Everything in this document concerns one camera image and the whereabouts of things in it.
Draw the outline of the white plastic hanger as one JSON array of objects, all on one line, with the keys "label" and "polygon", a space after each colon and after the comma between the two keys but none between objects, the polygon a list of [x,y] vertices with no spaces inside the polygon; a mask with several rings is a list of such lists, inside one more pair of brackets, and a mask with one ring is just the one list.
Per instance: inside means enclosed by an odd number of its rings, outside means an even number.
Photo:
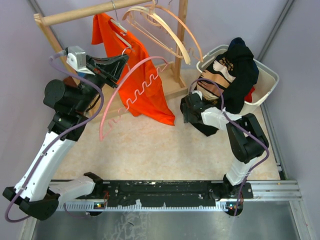
[{"label": "white plastic hanger", "polygon": [[127,30],[121,25],[121,23],[120,23],[120,21],[119,21],[115,3],[114,3],[113,0],[111,0],[110,2],[111,2],[111,4],[112,4],[113,11],[114,11],[114,13],[115,13],[115,18],[116,18],[116,20],[111,19],[111,22],[121,30],[121,34],[122,34],[123,36],[126,36],[128,32],[127,32]]}]

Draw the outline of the black orange t shirt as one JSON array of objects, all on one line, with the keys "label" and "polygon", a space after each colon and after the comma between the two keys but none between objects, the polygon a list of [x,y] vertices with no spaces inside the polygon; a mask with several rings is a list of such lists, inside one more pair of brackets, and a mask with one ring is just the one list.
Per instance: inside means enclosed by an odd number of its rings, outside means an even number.
[{"label": "black orange t shirt", "polygon": [[200,74],[195,89],[202,93],[206,104],[221,108],[224,98],[226,111],[239,114],[246,97],[258,82],[259,70],[251,50],[243,44],[230,45]]}]

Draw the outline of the red t shirt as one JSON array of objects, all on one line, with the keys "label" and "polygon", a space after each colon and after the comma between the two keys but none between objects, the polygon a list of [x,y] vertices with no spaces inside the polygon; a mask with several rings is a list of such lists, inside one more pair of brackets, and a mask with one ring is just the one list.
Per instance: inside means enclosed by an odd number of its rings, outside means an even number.
[{"label": "red t shirt", "polygon": [[244,98],[245,102],[251,103],[253,101],[253,96],[252,95],[253,95],[254,91],[255,91],[255,87],[253,86],[250,89],[249,93],[245,96],[245,98]]}]

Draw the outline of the cream plastic hook hanger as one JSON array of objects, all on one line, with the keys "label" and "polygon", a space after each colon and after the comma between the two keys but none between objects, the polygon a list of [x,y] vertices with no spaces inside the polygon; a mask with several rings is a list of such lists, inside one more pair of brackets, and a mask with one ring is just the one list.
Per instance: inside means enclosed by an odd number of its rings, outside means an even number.
[{"label": "cream plastic hook hanger", "polygon": [[173,41],[176,46],[176,42],[168,34],[168,32],[158,23],[159,15],[151,13],[150,7],[133,6],[129,8],[123,15],[122,20],[128,22],[132,27],[136,28],[140,33],[148,37],[155,44],[172,54],[169,50],[176,52],[171,45],[164,42],[164,38],[161,35],[167,36]]}]

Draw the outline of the navy t shirt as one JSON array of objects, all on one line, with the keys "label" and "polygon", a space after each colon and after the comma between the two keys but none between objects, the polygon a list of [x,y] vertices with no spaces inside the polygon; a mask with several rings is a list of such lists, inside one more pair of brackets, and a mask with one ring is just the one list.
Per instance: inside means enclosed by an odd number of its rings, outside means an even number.
[{"label": "navy t shirt", "polygon": [[[230,50],[231,48],[233,48],[234,46],[237,46],[237,45],[242,46],[242,47],[246,47],[245,41],[241,37],[236,37],[230,42],[228,50]],[[252,67],[256,73],[259,73],[259,69],[258,69],[254,60],[252,61]]]}]

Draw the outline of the beige wooden hanger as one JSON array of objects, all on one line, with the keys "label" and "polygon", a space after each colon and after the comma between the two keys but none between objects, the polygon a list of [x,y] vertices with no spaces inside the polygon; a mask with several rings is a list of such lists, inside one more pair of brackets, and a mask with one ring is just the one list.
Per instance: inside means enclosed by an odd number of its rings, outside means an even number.
[{"label": "beige wooden hanger", "polygon": [[[150,6],[150,12],[157,16],[157,14],[155,13],[155,8],[161,9],[161,10],[165,11],[166,13],[168,13],[169,15],[171,15],[174,19],[177,20],[178,24],[181,24],[182,26],[185,25],[180,20],[180,18],[178,16],[176,16],[174,13],[172,13],[168,8],[165,8],[163,6],[157,5],[156,1],[153,0],[152,4]],[[159,17],[158,23],[167,31],[167,33],[175,41],[175,44],[177,46],[177,50],[176,50],[175,53],[170,49],[168,51],[171,52],[177,58],[184,59],[184,62],[187,65],[190,65],[191,64],[191,58],[189,56],[189,53],[188,53],[187,49],[185,48],[185,45],[182,43],[182,40],[173,32],[173,30],[167,25],[167,23],[161,17]]]}]

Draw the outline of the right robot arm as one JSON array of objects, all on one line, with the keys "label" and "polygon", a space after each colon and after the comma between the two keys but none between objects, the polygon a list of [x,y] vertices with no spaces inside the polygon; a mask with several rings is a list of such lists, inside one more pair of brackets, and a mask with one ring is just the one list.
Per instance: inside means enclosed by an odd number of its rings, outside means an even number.
[{"label": "right robot arm", "polygon": [[269,142],[256,116],[252,113],[240,116],[221,110],[203,100],[195,90],[181,99],[183,122],[189,123],[206,137],[217,131],[226,131],[234,156],[222,183],[213,187],[212,198],[235,198],[253,170],[258,157],[267,152]]}]

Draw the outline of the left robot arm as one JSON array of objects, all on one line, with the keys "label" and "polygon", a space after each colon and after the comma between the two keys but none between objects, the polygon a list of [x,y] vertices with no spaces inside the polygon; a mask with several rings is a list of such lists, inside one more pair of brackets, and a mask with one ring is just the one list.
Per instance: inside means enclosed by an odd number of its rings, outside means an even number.
[{"label": "left robot arm", "polygon": [[68,201],[84,196],[97,199],[103,195],[103,180],[92,172],[56,187],[50,186],[50,182],[91,121],[86,116],[91,102],[96,97],[103,97],[105,85],[118,87],[118,80],[129,60],[125,53],[97,58],[83,51],[72,53],[63,50],[50,57],[50,64],[59,57],[66,58],[67,65],[74,70],[72,77],[79,79],[79,84],[70,86],[54,79],[46,85],[43,102],[55,114],[43,144],[21,180],[15,186],[5,188],[2,193],[11,205],[17,205],[27,217],[40,221],[51,217],[58,206]]}]

